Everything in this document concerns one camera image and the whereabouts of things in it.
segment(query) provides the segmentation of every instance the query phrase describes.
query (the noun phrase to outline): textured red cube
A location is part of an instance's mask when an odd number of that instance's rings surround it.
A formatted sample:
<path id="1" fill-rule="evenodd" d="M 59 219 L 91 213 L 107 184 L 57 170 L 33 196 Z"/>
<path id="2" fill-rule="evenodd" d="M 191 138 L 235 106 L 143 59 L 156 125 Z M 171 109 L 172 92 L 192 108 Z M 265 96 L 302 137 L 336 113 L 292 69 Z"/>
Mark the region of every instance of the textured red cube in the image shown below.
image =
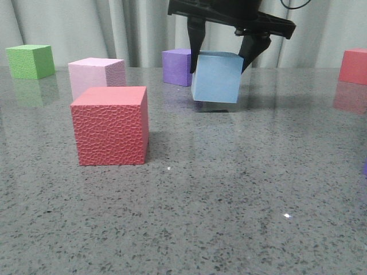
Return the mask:
<path id="1" fill-rule="evenodd" d="M 79 165 L 143 164 L 146 87 L 93 87 L 71 104 Z"/>
<path id="2" fill-rule="evenodd" d="M 339 80 L 367 85 L 367 49 L 351 49 L 344 52 Z"/>

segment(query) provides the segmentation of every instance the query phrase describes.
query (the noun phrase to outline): pink cube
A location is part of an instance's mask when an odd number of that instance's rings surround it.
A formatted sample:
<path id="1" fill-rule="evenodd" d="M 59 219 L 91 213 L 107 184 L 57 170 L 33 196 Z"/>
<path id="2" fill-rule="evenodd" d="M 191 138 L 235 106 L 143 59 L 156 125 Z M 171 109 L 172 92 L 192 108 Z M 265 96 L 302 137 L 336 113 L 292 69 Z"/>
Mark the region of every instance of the pink cube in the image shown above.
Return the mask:
<path id="1" fill-rule="evenodd" d="M 339 80 L 367 85 L 367 49 L 352 49 L 344 52 Z"/>
<path id="2" fill-rule="evenodd" d="M 146 87 L 93 87 L 71 104 L 79 165 L 143 164 L 149 139 Z"/>
<path id="3" fill-rule="evenodd" d="M 68 64 L 73 99 L 90 87 L 126 86 L 125 61 L 86 58 Z"/>

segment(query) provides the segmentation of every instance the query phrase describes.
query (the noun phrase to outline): table surface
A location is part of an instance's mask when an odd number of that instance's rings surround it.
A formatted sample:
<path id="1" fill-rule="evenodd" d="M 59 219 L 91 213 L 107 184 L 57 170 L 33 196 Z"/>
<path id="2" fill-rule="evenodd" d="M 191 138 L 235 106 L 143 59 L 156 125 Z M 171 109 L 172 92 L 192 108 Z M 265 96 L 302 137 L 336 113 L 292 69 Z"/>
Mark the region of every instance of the table surface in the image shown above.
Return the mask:
<path id="1" fill-rule="evenodd" d="M 338 73 L 248 69 L 220 104 L 128 68 L 147 162 L 81 167 L 67 69 L 0 68 L 0 274 L 366 274 L 367 87 Z"/>

